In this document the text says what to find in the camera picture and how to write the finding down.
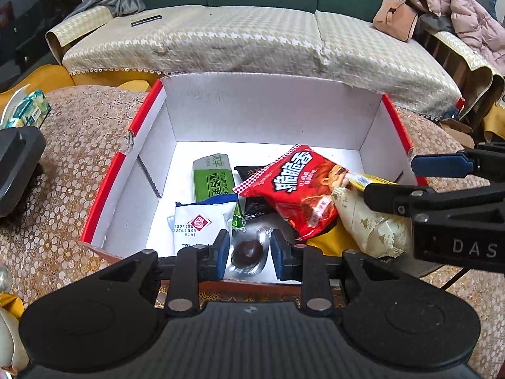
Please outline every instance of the black cable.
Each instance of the black cable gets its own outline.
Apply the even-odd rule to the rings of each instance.
[[[456,275],[454,275],[448,282],[446,282],[444,284],[444,286],[442,286],[440,289],[443,290],[443,291],[447,291],[447,289],[453,284],[455,283],[459,278],[461,278],[464,274],[466,274],[468,271],[470,270],[470,268],[463,268],[461,271],[459,271],[458,273],[456,273]]]

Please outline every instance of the red diamond logo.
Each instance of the red diamond logo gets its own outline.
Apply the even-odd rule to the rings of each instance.
[[[202,215],[197,215],[195,219],[189,221],[188,224],[196,228],[197,231],[201,231],[205,226],[209,225],[211,221],[205,219]]]

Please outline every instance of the sofa armrest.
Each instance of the sofa armrest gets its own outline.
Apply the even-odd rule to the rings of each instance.
[[[61,65],[63,56],[73,45],[72,43],[76,43],[80,38],[103,26],[112,18],[110,10],[99,5],[63,20],[45,34],[52,55]]]

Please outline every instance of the pink puffer jacket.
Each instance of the pink puffer jacket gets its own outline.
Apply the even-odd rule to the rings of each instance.
[[[475,0],[410,0],[421,11],[449,15],[458,37],[505,75],[505,28]]]

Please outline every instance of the black snack package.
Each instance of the black snack package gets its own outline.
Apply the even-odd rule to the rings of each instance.
[[[242,181],[245,181],[251,175],[257,173],[262,168],[266,167],[235,167]],[[274,208],[268,205],[268,202],[261,196],[246,198],[246,207],[244,208],[244,219],[246,221],[257,218],[265,214],[276,212]]]

